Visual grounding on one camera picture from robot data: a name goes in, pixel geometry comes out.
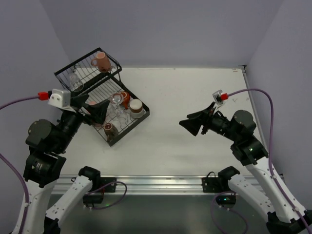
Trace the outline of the clear champagne flute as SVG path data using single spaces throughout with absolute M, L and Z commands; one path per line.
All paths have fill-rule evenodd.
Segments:
M 118 123 L 120 129 L 126 128 L 130 123 L 130 115 L 122 108 L 124 101 L 121 93 L 112 93 L 109 98 L 110 104 L 108 113 L 114 123 Z

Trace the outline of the white and brown tumbler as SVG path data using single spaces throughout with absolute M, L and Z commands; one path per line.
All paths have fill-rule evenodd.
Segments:
M 144 115 L 143 103 L 139 99 L 132 99 L 129 103 L 132 118 L 141 118 Z

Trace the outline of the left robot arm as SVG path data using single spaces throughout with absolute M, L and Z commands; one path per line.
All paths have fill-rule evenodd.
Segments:
M 109 100 L 95 105 L 86 103 L 88 95 L 66 97 L 40 93 L 39 99 L 47 100 L 62 110 L 58 124 L 46 119 L 32 123 L 28 129 L 26 144 L 29 156 L 24 173 L 17 174 L 24 190 L 24 201 L 16 225 L 15 234 L 59 234 L 65 218 L 82 201 L 87 193 L 101 191 L 100 171 L 85 166 L 64 195 L 51 207 L 50 196 L 66 162 L 62 157 L 69 143 L 83 123 L 103 123 Z

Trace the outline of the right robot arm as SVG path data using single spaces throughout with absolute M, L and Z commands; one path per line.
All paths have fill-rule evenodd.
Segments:
M 298 234 L 311 225 L 312 212 L 298 202 L 279 175 L 271 174 L 273 166 L 269 165 L 265 147 L 254 136 L 256 123 L 251 113 L 238 110 L 228 120 L 212 102 L 208 108 L 187 115 L 179 125 L 193 136 L 211 130 L 233 142 L 233 155 L 254 176 L 262 191 L 233 166 L 218 173 L 219 181 L 224 189 L 239 194 L 262 216 L 270 233 Z

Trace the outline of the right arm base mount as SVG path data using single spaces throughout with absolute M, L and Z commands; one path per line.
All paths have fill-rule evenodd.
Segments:
M 228 185 L 229 180 L 234 175 L 239 175 L 240 172 L 233 166 L 229 166 L 217 174 L 215 172 L 209 172 L 206 176 L 201 178 L 202 190 L 204 193 L 216 193 L 229 192 Z M 218 195 L 216 203 L 221 207 L 232 208 L 236 204 L 236 194 L 227 193 Z

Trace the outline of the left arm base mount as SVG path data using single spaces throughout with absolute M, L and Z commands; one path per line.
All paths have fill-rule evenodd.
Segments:
M 92 182 L 92 187 L 82 198 L 83 205 L 90 210 L 104 210 L 119 204 L 126 196 L 128 187 L 122 181 L 117 181 L 115 177 L 101 177 L 100 171 L 89 166 L 80 169 L 79 176 L 85 176 Z M 96 207 L 95 204 L 101 204 L 106 193 L 114 193 L 117 185 L 124 186 L 123 195 L 111 204 Z

